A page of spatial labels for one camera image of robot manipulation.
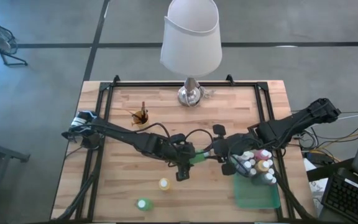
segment white lampshade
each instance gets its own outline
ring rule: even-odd
[[[201,77],[221,63],[219,12],[212,0],[173,0],[165,16],[160,62],[170,71]]]

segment table lamp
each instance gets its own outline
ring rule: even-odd
[[[164,19],[160,62],[187,77],[178,99],[182,105],[196,106],[204,88],[195,78],[213,72],[222,60],[218,8],[212,0],[173,0]]]

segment silver lamp base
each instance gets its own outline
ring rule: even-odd
[[[178,100],[183,106],[197,106],[203,93],[200,92],[200,84],[194,78],[187,78],[185,85],[178,92]]]
[[[188,91],[182,86],[178,92],[178,100],[183,106],[197,106],[200,99],[201,93],[198,88]]]

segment green tray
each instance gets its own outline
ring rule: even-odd
[[[280,196],[277,184],[254,185],[251,178],[234,174],[234,200],[239,208],[278,208]]]

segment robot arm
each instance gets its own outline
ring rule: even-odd
[[[222,165],[224,175],[236,172],[231,165],[231,155],[241,155],[253,149],[270,151],[285,147],[294,134],[300,134],[313,124],[331,123],[341,112],[328,99],[318,99],[307,108],[280,120],[264,121],[248,128],[248,133],[237,133],[225,138],[224,126],[214,125],[214,138],[211,148]],[[170,138],[154,133],[138,133],[104,121],[91,111],[80,111],[74,118],[69,131],[62,133],[67,139],[82,136],[81,145],[87,149],[99,147],[107,136],[132,145],[147,157],[171,162],[178,166],[177,181],[190,178],[190,159],[196,156],[191,142],[186,142],[184,134]]]

